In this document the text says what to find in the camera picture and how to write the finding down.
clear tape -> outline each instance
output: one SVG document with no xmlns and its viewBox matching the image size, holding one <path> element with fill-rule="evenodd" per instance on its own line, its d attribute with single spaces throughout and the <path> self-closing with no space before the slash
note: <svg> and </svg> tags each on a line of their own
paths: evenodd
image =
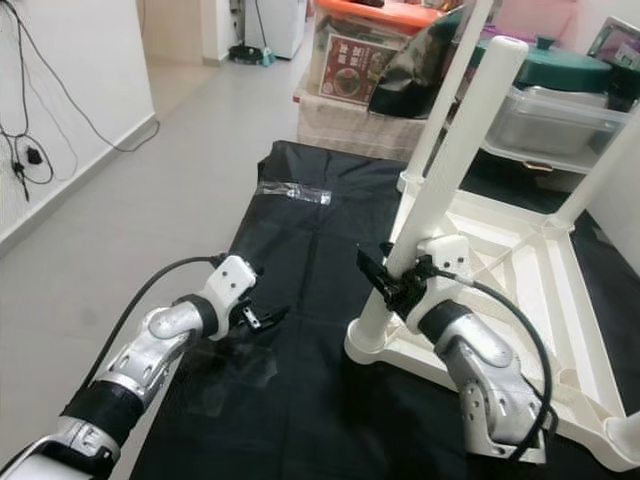
<svg viewBox="0 0 640 480">
<path fill-rule="evenodd" d="M 294 200 L 319 203 L 320 205 L 329 205 L 331 203 L 331 192 L 329 190 L 306 187 L 299 183 L 262 181 L 258 184 L 256 195 L 283 195 Z"/>
</svg>

white bracket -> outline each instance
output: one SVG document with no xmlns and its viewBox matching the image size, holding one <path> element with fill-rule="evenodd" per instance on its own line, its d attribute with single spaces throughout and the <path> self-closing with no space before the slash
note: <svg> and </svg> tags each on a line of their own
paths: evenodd
<svg viewBox="0 0 640 480">
<path fill-rule="evenodd" d="M 209 277 L 200 295 L 209 300 L 218 316 L 218 331 L 211 340 L 229 333 L 229 313 L 247 290 L 256 284 L 256 274 L 240 257 L 231 255 Z"/>
<path fill-rule="evenodd" d="M 448 235 L 421 242 L 418 245 L 418 257 L 431 256 L 433 265 L 441 270 L 468 278 L 471 274 L 469 240 L 462 235 Z M 455 280 L 433 277 L 427 280 L 427 294 L 409 314 L 407 328 L 411 333 L 420 335 L 418 324 L 434 307 L 445 300 L 453 300 L 464 285 Z"/>
</svg>

table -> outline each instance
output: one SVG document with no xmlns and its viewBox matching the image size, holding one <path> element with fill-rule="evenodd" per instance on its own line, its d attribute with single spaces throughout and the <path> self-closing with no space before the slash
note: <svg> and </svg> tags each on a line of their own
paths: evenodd
<svg viewBox="0 0 640 480">
<path fill-rule="evenodd" d="M 562 202 L 563 195 L 542 194 L 504 164 L 474 164 L 464 188 L 544 212 Z M 391 230 L 401 168 L 274 144 L 259 180 L 331 192 L 331 201 L 259 193 L 231 251 L 265 267 L 253 292 L 257 309 L 289 305 L 291 312 L 263 336 L 203 342 L 184 358 L 133 479 L 473 478 L 456 394 L 389 365 L 355 365 L 343 354 L 346 326 L 371 290 L 356 251 L 359 245 L 380 258 L 377 245 Z M 634 412 L 640 410 L 640 281 L 596 232 L 583 216 L 574 246 L 623 402 Z M 549 478 L 640 478 L 605 470 L 560 437 L 548 453 Z"/>
</svg>

orange lid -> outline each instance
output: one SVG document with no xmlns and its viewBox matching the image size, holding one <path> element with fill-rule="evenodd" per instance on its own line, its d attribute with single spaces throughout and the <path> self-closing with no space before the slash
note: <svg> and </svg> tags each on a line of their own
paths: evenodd
<svg viewBox="0 0 640 480">
<path fill-rule="evenodd" d="M 382 8 L 369 7 L 349 0 L 316 0 L 316 4 L 327 10 L 420 29 L 431 25 L 445 15 L 443 12 L 420 5 L 392 3 L 389 0 Z"/>
</svg>

white tube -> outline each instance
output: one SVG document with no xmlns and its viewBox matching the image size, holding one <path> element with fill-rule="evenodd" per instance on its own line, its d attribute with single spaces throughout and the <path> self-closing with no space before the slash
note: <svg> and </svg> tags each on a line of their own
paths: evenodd
<svg viewBox="0 0 640 480">
<path fill-rule="evenodd" d="M 607 435 L 630 460 L 640 462 L 640 412 L 629 418 L 609 420 Z"/>
<path fill-rule="evenodd" d="M 438 93 L 438 98 L 433 105 L 427 124 L 420 135 L 418 144 L 416 145 L 411 161 L 407 166 L 407 169 L 400 176 L 399 187 L 401 191 L 404 190 L 403 181 L 419 183 L 422 182 L 422 175 L 427 162 L 431 158 L 433 149 L 438 141 L 438 136 L 444 127 L 447 120 L 447 115 L 451 109 L 451 105 L 455 100 L 456 92 L 460 88 L 462 78 L 473 51 L 475 50 L 482 29 L 491 13 L 494 0 L 477 0 L 476 5 L 473 7 L 473 13 L 467 25 L 467 28 L 460 40 L 458 50 L 453 58 L 449 72 L 444 79 L 444 83 Z"/>
<path fill-rule="evenodd" d="M 442 221 L 528 52 L 526 43 L 507 37 L 496 37 L 489 44 L 389 256 L 387 269 L 394 277 L 411 267 L 418 243 L 431 238 Z M 366 351 L 381 348 L 391 317 L 374 290 L 350 340 Z"/>
<path fill-rule="evenodd" d="M 600 192 L 616 166 L 637 149 L 640 139 L 640 108 L 629 124 L 613 139 L 589 175 L 578 185 L 567 201 L 560 207 L 550 221 L 562 228 L 571 228 L 578 217 Z"/>
</svg>

